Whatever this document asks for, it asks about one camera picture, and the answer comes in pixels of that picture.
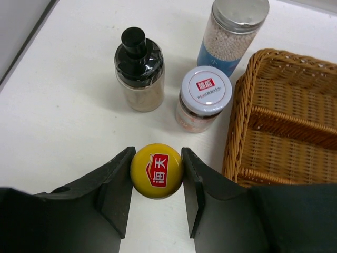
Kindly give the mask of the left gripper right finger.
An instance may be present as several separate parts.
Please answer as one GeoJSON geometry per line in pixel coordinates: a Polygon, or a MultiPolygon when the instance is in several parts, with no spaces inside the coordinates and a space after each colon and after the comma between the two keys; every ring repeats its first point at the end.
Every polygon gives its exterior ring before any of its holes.
{"type": "Polygon", "coordinates": [[[240,186],[183,148],[196,252],[336,252],[336,185],[240,186]]]}

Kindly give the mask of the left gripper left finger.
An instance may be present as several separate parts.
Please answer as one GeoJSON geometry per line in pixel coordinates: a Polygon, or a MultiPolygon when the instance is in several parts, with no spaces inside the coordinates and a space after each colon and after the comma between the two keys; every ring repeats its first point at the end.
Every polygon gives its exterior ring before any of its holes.
{"type": "Polygon", "coordinates": [[[1,252],[119,252],[131,203],[127,147],[50,193],[1,188],[1,252]]]}

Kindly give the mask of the yellow cap sauce bottle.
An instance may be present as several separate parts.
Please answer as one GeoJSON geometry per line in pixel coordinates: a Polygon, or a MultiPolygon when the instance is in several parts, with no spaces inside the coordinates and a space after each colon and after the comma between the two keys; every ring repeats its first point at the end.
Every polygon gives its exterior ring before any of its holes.
{"type": "Polygon", "coordinates": [[[134,188],[151,199],[167,198],[180,188],[184,175],[180,154],[172,147],[154,143],[141,148],[131,162],[134,188]]]}

